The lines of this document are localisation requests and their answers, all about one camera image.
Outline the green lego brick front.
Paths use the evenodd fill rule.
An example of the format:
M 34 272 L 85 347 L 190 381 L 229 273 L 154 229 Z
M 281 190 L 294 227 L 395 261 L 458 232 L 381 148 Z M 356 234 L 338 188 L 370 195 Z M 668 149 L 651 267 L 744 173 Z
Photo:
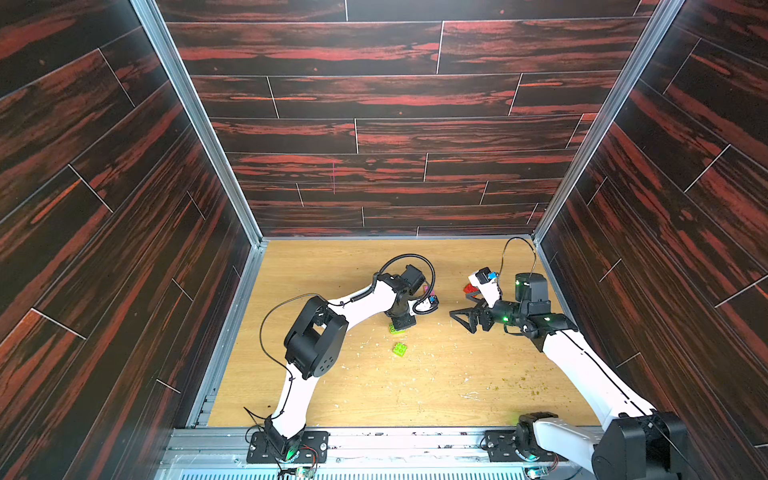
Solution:
M 407 353 L 408 347 L 403 343 L 396 343 L 392 349 L 392 353 L 397 357 L 403 358 Z

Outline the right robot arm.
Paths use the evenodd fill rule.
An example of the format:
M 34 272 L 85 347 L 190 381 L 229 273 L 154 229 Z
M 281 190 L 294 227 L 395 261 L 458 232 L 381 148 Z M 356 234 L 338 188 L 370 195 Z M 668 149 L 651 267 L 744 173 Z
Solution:
M 551 412 L 520 416 L 511 438 L 488 436 L 490 457 L 512 451 L 522 461 L 565 458 L 597 479 L 685 479 L 688 431 L 672 412 L 662 412 L 626 384 L 590 347 L 568 316 L 551 309 L 546 278 L 515 276 L 515 298 L 506 301 L 500 275 L 483 268 L 469 277 L 471 308 L 452 319 L 471 333 L 499 324 L 528 338 L 571 381 L 602 431 L 573 426 Z

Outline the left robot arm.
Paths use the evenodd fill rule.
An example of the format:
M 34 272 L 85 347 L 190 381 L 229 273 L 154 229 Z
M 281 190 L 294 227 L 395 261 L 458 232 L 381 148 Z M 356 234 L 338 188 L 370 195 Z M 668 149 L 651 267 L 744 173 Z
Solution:
M 384 314 L 395 330 L 403 331 L 416 325 L 417 316 L 436 308 L 431 286 L 413 265 L 401 274 L 378 272 L 369 286 L 345 297 L 311 296 L 283 342 L 286 380 L 278 407 L 264 425 L 272 444 L 286 449 L 298 442 L 318 380 L 338 361 L 350 329 Z

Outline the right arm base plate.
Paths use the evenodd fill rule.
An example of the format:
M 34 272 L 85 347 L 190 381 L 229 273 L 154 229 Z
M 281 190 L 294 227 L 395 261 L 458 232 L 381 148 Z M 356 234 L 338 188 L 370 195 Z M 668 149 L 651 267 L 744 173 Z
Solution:
M 533 462 L 536 457 L 524 454 L 516 443 L 515 430 L 486 430 L 480 448 L 491 463 Z

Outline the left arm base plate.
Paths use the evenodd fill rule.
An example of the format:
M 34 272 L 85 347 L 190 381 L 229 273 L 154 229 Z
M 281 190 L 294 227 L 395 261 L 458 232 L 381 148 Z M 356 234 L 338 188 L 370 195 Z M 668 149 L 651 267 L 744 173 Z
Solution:
M 304 430 L 286 439 L 279 434 L 254 431 L 248 440 L 247 464 L 323 464 L 329 448 L 328 431 Z

